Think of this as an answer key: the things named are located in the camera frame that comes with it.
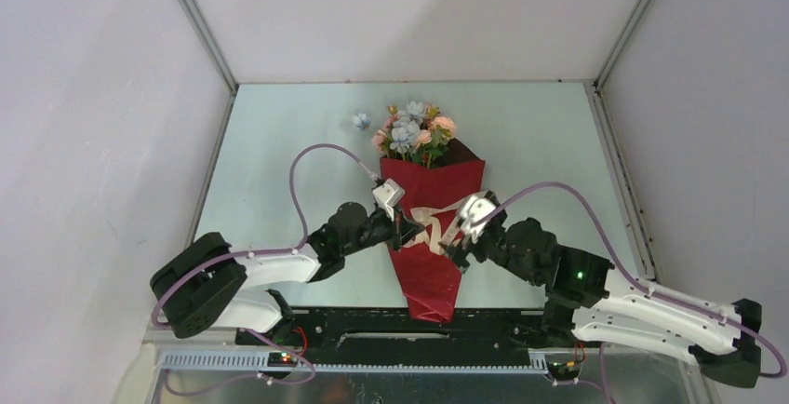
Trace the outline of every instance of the green leaves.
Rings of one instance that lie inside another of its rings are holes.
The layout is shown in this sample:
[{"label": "green leaves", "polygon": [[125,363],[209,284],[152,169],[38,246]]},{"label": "green leaves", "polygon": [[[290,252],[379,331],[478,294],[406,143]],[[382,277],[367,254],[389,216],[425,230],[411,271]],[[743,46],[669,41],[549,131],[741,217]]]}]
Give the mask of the green leaves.
[{"label": "green leaves", "polygon": [[435,146],[438,146],[439,144],[441,144],[441,142],[444,141],[444,133],[441,132],[441,129],[439,128],[434,129],[430,137],[431,137],[430,143]]}]

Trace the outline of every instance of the small blue flower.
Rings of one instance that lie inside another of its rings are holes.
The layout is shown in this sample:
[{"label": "small blue flower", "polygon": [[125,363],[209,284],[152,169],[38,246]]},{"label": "small blue flower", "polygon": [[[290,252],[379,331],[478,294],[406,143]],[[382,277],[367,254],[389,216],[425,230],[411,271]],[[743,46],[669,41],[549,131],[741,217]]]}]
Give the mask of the small blue flower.
[{"label": "small blue flower", "polygon": [[412,145],[416,143],[420,133],[419,125],[417,125],[416,122],[410,122],[407,125],[405,125],[403,128],[408,133],[408,138],[409,138],[408,141]]},{"label": "small blue flower", "polygon": [[367,131],[370,124],[370,119],[367,114],[360,113],[351,117],[351,123],[360,131]]},{"label": "small blue flower", "polygon": [[406,105],[406,112],[411,116],[411,119],[421,124],[425,117],[424,103],[411,101]]},{"label": "small blue flower", "polygon": [[389,149],[395,150],[401,155],[408,152],[411,147],[411,136],[406,128],[392,128],[392,143]]},{"label": "small blue flower", "polygon": [[411,116],[405,111],[398,112],[396,117],[397,119],[392,123],[392,128],[405,128],[413,121]]}]

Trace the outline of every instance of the metal frame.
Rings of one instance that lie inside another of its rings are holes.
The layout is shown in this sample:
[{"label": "metal frame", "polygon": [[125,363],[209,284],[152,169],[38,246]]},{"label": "metal frame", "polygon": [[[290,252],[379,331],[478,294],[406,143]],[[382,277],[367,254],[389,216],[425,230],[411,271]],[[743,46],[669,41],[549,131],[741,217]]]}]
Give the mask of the metal frame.
[{"label": "metal frame", "polygon": [[219,72],[222,81],[230,91],[230,95],[235,95],[235,92],[238,91],[238,81],[236,81],[233,76],[233,72],[230,70],[230,65],[228,65],[225,60],[224,55],[222,55],[219,43],[217,43],[217,38],[208,27],[206,18],[203,16],[203,12],[200,11],[197,1],[178,0],[178,2],[181,4],[181,7],[183,7],[186,18],[194,27],[197,37],[200,39],[200,42],[203,43],[203,47],[206,49],[217,72]]},{"label": "metal frame", "polygon": [[644,19],[647,9],[651,3],[652,0],[637,0],[635,2],[633,11],[630,12],[630,17],[625,22],[624,27],[622,27],[622,31],[619,33],[619,37],[617,37],[614,47],[608,53],[606,62],[603,63],[603,67],[600,69],[600,73],[595,79],[595,84],[598,87],[601,88],[608,82],[611,72],[613,72],[617,61],[619,61],[620,56],[627,47],[627,44],[630,42],[630,38],[633,37],[636,27],[638,27],[638,24]]},{"label": "metal frame", "polygon": [[614,135],[614,128],[608,116],[608,111],[606,111],[595,84],[587,82],[584,83],[584,87],[586,88],[586,96],[589,99],[589,106],[592,109],[592,116],[597,127],[597,135],[600,137],[600,143],[605,151],[608,170],[620,203],[622,217],[626,221],[625,227],[627,228],[628,239],[630,239],[630,246],[638,259],[641,260],[641,264],[637,266],[639,267],[638,273],[644,278],[657,279],[659,273],[657,272],[649,244],[651,238],[644,223],[643,209],[640,208],[635,197],[635,191],[630,182],[630,175]]},{"label": "metal frame", "polygon": [[211,179],[214,176],[214,169],[217,166],[217,161],[220,158],[220,151],[224,143],[224,136],[227,133],[227,126],[230,123],[230,114],[233,112],[233,105],[235,104],[235,94],[230,94],[225,105],[224,115],[220,124],[220,132],[217,134],[217,139],[214,142],[214,149],[211,151],[211,158],[208,160],[208,170],[206,177],[203,180],[203,187],[200,189],[200,196],[197,199],[197,207],[194,210],[192,223],[189,225],[189,233],[186,236],[184,247],[189,247],[194,242],[194,234],[197,233],[197,226],[200,224],[200,217],[203,215],[203,207],[206,205],[206,196],[208,195],[208,188],[211,186]]}]

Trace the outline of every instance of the pink flower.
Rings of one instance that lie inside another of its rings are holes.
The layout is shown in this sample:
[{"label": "pink flower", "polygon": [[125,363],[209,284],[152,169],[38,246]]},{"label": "pink flower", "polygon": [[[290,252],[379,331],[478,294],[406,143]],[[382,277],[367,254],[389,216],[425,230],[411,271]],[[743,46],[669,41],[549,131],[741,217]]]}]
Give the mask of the pink flower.
[{"label": "pink flower", "polygon": [[444,115],[434,118],[431,128],[441,128],[442,130],[448,131],[450,138],[455,137],[455,131],[458,130],[455,122],[453,122],[451,118]]},{"label": "pink flower", "polygon": [[419,148],[420,146],[430,143],[430,140],[433,136],[430,135],[430,131],[427,129],[423,129],[420,131],[420,135],[417,136],[417,142],[414,144],[415,147]]},{"label": "pink flower", "polygon": [[376,151],[380,155],[383,155],[385,152],[383,151],[383,141],[386,140],[386,132],[382,129],[376,131],[375,135],[372,136],[372,146],[375,147]]}]

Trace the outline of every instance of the purple cable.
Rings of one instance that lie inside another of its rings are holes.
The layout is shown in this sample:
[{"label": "purple cable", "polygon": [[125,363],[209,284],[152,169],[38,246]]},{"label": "purple cable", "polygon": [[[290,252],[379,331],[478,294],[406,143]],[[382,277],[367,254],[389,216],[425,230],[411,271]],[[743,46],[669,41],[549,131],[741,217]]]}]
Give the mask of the purple cable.
[{"label": "purple cable", "polygon": [[[331,143],[318,143],[316,145],[312,145],[307,148],[304,148],[304,150],[302,150],[301,153],[299,153],[299,155],[297,155],[296,158],[293,159],[293,163],[290,164],[290,175],[288,181],[290,185],[290,198],[293,200],[293,205],[296,207],[296,213],[299,214],[299,220],[301,221],[301,232],[302,232],[301,241],[299,241],[299,243],[295,246],[295,249],[303,248],[304,245],[307,244],[307,236],[308,236],[307,220],[306,218],[304,218],[304,212],[301,210],[301,206],[299,205],[299,199],[296,197],[296,184],[295,184],[296,165],[299,163],[301,158],[304,157],[304,155],[318,148],[329,148],[332,150],[337,150],[342,153],[345,153],[346,155],[351,157],[354,160],[354,162],[359,164],[361,168],[364,169],[364,171],[367,173],[367,175],[370,177],[371,180],[377,182],[380,179],[377,174],[375,174],[372,170],[370,170],[367,166],[365,166],[364,163],[362,163],[362,160],[359,158],[359,156],[351,153],[350,151],[348,151],[345,148],[342,148],[341,146],[334,145]],[[159,301],[156,302],[156,306],[154,306],[154,310],[151,313],[151,323],[156,328],[159,328],[160,330],[168,329],[169,325],[166,322],[162,322],[159,320],[159,314],[162,312],[162,308],[165,306],[165,303],[167,303],[167,301],[170,300],[170,298],[175,294],[175,292],[178,289],[180,289],[183,285],[185,285],[187,281],[191,280],[194,276],[200,274],[201,272],[213,266],[214,264],[231,260],[236,257],[246,257],[250,252],[254,253],[255,255],[276,255],[278,253],[290,253],[293,249],[294,248],[259,249],[259,250],[245,250],[240,252],[231,252],[231,253],[225,253],[224,255],[221,255],[216,258],[212,258],[211,260],[208,260],[207,262],[200,264],[199,266],[195,267],[195,269],[189,271],[188,274],[179,278],[178,281],[176,281],[173,284],[173,286],[170,287],[170,289],[168,289],[164,294],[162,294],[162,298],[160,298]]]},{"label": "purple cable", "polygon": [[[557,381],[550,374],[548,374],[546,376],[546,379],[548,381],[550,381],[551,383],[555,383],[556,386],[559,386],[559,385],[589,385],[589,386],[591,386],[593,388],[596,388],[600,393],[606,394],[606,390],[603,387],[601,387],[597,383],[593,383],[592,381],[586,381],[585,379],[580,379],[580,380],[578,380],[578,382],[575,382],[575,381]],[[616,402],[613,401],[612,399],[610,399],[608,402],[616,404]]]},{"label": "purple cable", "polygon": [[267,375],[265,375],[263,373],[242,373],[242,374],[238,374],[236,376],[233,376],[231,378],[228,378],[228,379],[226,379],[226,380],[224,380],[224,381],[222,381],[220,383],[213,384],[212,386],[206,387],[206,388],[204,388],[202,390],[197,390],[197,391],[194,391],[194,392],[179,392],[177,390],[173,390],[173,388],[170,386],[170,383],[169,383],[169,374],[170,374],[170,372],[169,372],[169,370],[165,370],[164,383],[165,383],[166,390],[171,395],[175,395],[176,397],[197,397],[197,396],[200,396],[200,395],[204,395],[206,393],[211,393],[214,390],[222,388],[222,387],[224,387],[227,384],[232,384],[232,383],[234,383],[236,381],[241,381],[243,379],[265,379],[266,382],[271,381],[273,384],[299,385],[299,384],[308,383],[308,382],[312,381],[312,379],[315,377],[315,366],[309,360],[304,358],[302,355],[300,355],[300,354],[298,354],[296,352],[287,350],[283,346],[277,345],[276,343],[272,342],[270,339],[266,338],[266,336],[260,334],[259,332],[255,331],[255,330],[246,330],[246,331],[249,334],[252,334],[253,336],[255,336],[258,339],[260,339],[263,343],[271,346],[273,349],[275,349],[277,351],[282,351],[284,353],[288,353],[289,355],[291,355],[291,356],[295,357],[296,359],[298,359],[299,362],[302,365],[304,365],[308,369],[310,369],[310,375],[307,376],[304,379],[299,379],[298,381],[284,381],[282,379],[272,378],[271,376],[267,376]]},{"label": "purple cable", "polygon": [[600,352],[597,356],[600,358],[600,378],[603,382],[603,393],[606,395],[606,402],[608,404],[616,404],[614,398],[611,396],[611,387],[608,386],[608,376],[606,374],[606,360],[604,359],[604,355],[606,354],[606,347],[603,344],[600,344]]},{"label": "purple cable", "polygon": [[603,226],[600,224],[600,220],[597,219],[597,215],[595,215],[595,212],[592,210],[592,206],[589,205],[589,203],[586,201],[586,198],[584,198],[583,195],[581,195],[581,193],[578,192],[578,190],[570,187],[569,185],[567,185],[565,183],[562,183],[562,182],[539,182],[539,183],[535,183],[534,185],[531,185],[530,187],[527,187],[527,188],[521,190],[520,192],[518,192],[513,197],[511,197],[511,198],[507,199],[506,201],[504,201],[500,206],[496,207],[496,209],[494,209],[492,212],[490,212],[484,218],[474,222],[474,225],[480,224],[480,223],[486,223],[486,222],[490,221],[499,212],[501,212],[502,210],[504,210],[507,207],[509,207],[512,203],[514,203],[515,201],[517,201],[521,197],[523,197],[525,195],[528,195],[529,193],[532,193],[532,192],[534,192],[536,190],[540,190],[540,189],[546,188],[546,187],[556,187],[556,188],[560,188],[562,190],[565,190],[567,192],[570,192],[572,195],[575,196],[576,199],[578,199],[581,202],[581,204],[583,205],[583,208],[586,209],[586,213],[589,215],[589,218],[592,219],[592,223],[595,225],[595,229],[597,229],[597,232],[600,234],[600,239],[603,240],[603,244],[606,246],[606,249],[608,250],[608,253],[611,256],[611,260],[614,262],[614,264],[616,265],[617,269],[619,269],[620,272],[622,272],[622,275],[625,277],[625,279],[627,279],[628,283],[630,283],[634,288],[636,288],[637,290],[639,290],[643,294],[651,295],[652,297],[661,299],[664,302],[668,302],[668,303],[674,304],[676,306],[680,306],[682,308],[689,309],[691,311],[695,311],[695,312],[697,312],[699,314],[702,314],[704,316],[708,316],[708,317],[717,319],[722,324],[731,325],[732,327],[736,328],[737,330],[740,330],[740,331],[744,332],[745,334],[748,334],[749,336],[751,336],[754,339],[756,339],[757,341],[759,341],[762,345],[764,345],[775,356],[775,358],[778,360],[778,366],[779,366],[778,372],[776,372],[776,373],[764,373],[764,372],[762,372],[762,373],[760,373],[760,376],[762,376],[764,378],[782,378],[782,377],[786,376],[786,372],[787,372],[786,359],[783,358],[783,355],[781,354],[780,351],[778,351],[778,348],[776,348],[775,345],[773,345],[770,341],[765,339],[765,337],[762,336],[761,334],[751,330],[750,328],[744,326],[740,322],[737,322],[737,321],[734,321],[734,320],[730,320],[728,317],[721,316],[719,314],[716,314],[716,313],[714,313],[714,312],[712,312],[712,311],[710,311],[708,309],[702,308],[702,307],[700,307],[698,305],[695,305],[693,303],[687,303],[685,301],[675,299],[674,297],[665,295],[665,294],[663,294],[661,292],[657,292],[657,291],[655,291],[655,292],[650,294],[649,293],[649,289],[646,286],[643,286],[640,283],[638,283],[638,281],[636,281],[635,278],[633,278],[633,276],[631,276],[630,273],[627,272],[627,270],[624,268],[624,265],[622,265],[622,261],[620,261],[619,257],[617,256],[616,252],[614,251],[613,246],[611,246],[611,242],[608,240],[608,236],[606,236],[606,232],[603,230]]}]

